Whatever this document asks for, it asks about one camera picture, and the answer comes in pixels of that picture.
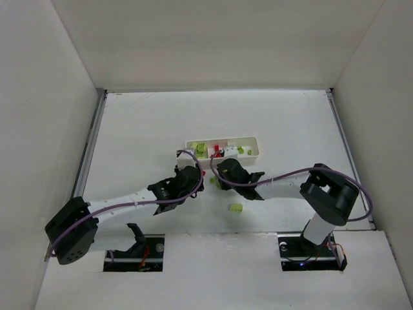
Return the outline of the green large duplo brick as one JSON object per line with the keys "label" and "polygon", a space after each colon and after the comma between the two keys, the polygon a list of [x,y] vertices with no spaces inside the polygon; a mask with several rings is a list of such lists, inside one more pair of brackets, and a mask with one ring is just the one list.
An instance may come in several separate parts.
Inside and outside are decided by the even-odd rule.
{"label": "green large duplo brick", "polygon": [[197,152],[206,152],[207,151],[207,144],[206,143],[198,143],[196,145]]}

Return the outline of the pale green arch duplo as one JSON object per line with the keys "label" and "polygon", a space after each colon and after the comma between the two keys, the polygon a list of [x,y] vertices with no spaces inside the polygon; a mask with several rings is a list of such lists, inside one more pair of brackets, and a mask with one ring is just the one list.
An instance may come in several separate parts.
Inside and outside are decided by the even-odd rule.
{"label": "pale green arch duplo", "polygon": [[243,205],[241,203],[232,203],[229,205],[228,210],[230,212],[241,213],[243,212]]}

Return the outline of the pale green curved duplo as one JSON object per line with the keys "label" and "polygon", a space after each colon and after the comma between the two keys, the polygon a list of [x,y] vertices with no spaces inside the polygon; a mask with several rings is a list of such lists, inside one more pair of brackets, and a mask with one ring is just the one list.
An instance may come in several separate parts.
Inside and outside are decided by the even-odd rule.
{"label": "pale green curved duplo", "polygon": [[204,151],[204,152],[200,152],[200,151],[196,151],[196,158],[198,159],[206,159],[208,158],[208,152]]}

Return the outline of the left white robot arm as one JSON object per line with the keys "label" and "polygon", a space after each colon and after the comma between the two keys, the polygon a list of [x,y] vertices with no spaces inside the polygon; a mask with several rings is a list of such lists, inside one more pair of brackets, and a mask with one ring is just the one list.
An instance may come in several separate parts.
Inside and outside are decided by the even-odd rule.
{"label": "left white robot arm", "polygon": [[[171,178],[126,196],[93,202],[81,196],[71,198],[45,226],[50,255],[60,265],[69,265],[89,251],[140,249],[144,236],[136,221],[173,211],[186,199],[196,198],[204,189],[203,176],[199,165],[189,165],[175,169]],[[104,237],[103,229],[111,226],[129,228],[134,237],[120,243]]]}

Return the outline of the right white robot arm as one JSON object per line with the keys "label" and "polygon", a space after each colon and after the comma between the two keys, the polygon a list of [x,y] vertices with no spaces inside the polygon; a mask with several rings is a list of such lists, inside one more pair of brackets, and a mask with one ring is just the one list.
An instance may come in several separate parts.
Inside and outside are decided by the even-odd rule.
{"label": "right white robot arm", "polygon": [[305,200],[315,211],[301,233],[314,245],[322,245],[336,227],[347,224],[359,196],[359,187],[340,172],[318,163],[309,169],[265,180],[264,172],[249,173],[235,158],[212,169],[222,190],[234,190],[248,200],[291,198]]}

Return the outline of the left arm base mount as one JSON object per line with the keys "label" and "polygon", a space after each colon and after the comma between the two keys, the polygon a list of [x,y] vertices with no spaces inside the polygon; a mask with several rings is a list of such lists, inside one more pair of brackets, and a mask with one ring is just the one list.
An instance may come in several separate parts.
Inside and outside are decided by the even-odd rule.
{"label": "left arm base mount", "polygon": [[134,242],[126,250],[108,250],[103,264],[104,272],[158,273],[163,271],[165,251],[164,234],[143,234],[136,223],[127,227],[134,234]]}

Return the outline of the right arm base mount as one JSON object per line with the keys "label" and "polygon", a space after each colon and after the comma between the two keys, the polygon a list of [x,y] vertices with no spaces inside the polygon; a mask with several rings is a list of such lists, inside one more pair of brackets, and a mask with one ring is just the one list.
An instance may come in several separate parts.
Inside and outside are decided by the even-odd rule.
{"label": "right arm base mount", "polygon": [[344,271],[348,260],[343,246],[332,235],[314,245],[298,234],[278,236],[282,271]]}

